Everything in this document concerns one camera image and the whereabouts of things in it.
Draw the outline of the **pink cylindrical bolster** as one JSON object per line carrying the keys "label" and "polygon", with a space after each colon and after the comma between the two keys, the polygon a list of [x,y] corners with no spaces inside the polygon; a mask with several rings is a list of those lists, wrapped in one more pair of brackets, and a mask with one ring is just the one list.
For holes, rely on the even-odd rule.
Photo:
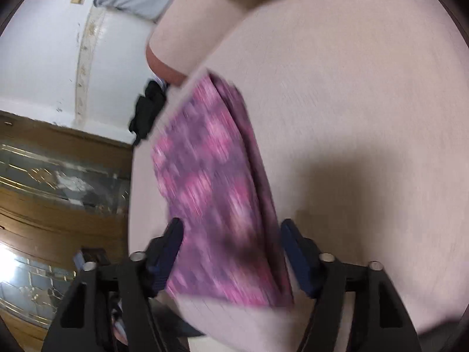
{"label": "pink cylindrical bolster", "polygon": [[156,24],[145,55],[151,71],[181,86],[261,0],[173,0]]}

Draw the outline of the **purple floral long-sleeve shirt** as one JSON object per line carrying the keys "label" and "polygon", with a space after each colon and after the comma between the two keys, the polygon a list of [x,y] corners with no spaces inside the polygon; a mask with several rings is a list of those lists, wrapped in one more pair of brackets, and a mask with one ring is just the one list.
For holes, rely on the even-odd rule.
{"label": "purple floral long-sleeve shirt", "polygon": [[291,306],[273,197],[239,90],[216,74],[201,77],[152,159],[169,217],[183,223],[170,294]]}

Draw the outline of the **wooden glass-panel door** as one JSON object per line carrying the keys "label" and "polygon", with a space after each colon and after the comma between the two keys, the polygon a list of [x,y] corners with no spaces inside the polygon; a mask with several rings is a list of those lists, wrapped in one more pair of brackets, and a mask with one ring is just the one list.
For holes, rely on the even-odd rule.
{"label": "wooden glass-panel door", "polygon": [[1,113],[1,349],[39,351],[74,256],[128,253],[132,149]]}

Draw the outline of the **pink quilted bed mattress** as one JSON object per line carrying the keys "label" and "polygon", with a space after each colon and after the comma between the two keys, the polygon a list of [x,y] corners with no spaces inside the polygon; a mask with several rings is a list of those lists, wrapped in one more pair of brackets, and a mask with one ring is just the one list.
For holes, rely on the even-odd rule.
{"label": "pink quilted bed mattress", "polygon": [[280,219],[379,261],[423,337],[468,307],[468,44],[439,0],[261,0],[206,71],[245,99]]}

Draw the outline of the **black clothes pile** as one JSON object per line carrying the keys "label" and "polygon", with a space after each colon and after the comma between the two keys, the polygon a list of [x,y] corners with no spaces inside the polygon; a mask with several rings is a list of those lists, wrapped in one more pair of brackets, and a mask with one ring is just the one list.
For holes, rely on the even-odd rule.
{"label": "black clothes pile", "polygon": [[138,96],[134,116],[128,126],[129,132],[135,135],[133,147],[146,140],[153,129],[154,122],[167,102],[167,88],[168,84],[165,81],[151,79],[145,87],[145,93]]}

